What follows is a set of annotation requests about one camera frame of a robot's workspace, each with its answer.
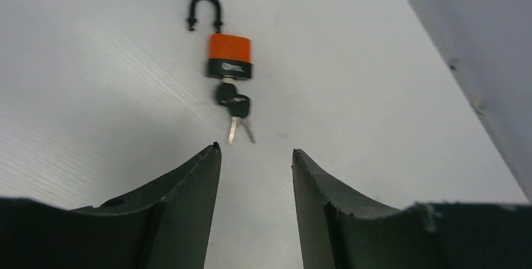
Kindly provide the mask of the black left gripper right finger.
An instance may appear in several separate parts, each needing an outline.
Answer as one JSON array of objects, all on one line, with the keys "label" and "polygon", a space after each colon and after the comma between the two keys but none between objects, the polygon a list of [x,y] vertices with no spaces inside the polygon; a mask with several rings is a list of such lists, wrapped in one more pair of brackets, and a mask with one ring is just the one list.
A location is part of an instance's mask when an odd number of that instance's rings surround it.
[{"label": "black left gripper right finger", "polygon": [[417,203],[365,196],[303,150],[292,155],[305,268],[530,268],[531,206]]}]

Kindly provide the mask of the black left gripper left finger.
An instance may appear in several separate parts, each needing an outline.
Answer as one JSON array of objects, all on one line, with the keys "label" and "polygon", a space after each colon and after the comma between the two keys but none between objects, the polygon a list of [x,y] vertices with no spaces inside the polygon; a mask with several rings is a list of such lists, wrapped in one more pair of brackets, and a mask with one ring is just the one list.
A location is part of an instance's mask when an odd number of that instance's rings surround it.
[{"label": "black left gripper left finger", "polygon": [[99,207],[1,199],[2,268],[203,268],[220,180],[213,143]]}]

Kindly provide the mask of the small black-headed keys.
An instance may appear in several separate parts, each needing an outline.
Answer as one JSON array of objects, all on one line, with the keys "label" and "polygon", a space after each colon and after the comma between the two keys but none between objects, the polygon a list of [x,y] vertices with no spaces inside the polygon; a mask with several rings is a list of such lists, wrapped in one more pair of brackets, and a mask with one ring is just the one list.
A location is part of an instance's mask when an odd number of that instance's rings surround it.
[{"label": "small black-headed keys", "polygon": [[255,144],[256,138],[251,128],[249,119],[251,111],[250,97],[238,92],[234,79],[224,77],[215,90],[215,100],[218,105],[225,107],[231,117],[231,125],[228,133],[228,144],[233,145],[237,128],[242,126],[250,139]]}]

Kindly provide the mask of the orange and black padlock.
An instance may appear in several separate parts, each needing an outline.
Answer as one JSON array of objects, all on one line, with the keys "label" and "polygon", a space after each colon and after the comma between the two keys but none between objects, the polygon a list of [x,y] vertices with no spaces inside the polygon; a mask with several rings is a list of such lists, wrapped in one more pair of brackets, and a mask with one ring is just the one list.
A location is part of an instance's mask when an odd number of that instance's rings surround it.
[{"label": "orange and black padlock", "polygon": [[212,22],[214,32],[210,36],[208,45],[206,75],[218,79],[251,79],[253,74],[252,41],[245,37],[222,32],[223,8],[219,0],[191,0],[186,18],[188,30],[195,30],[198,22],[196,8],[201,1],[210,2],[215,9]]}]

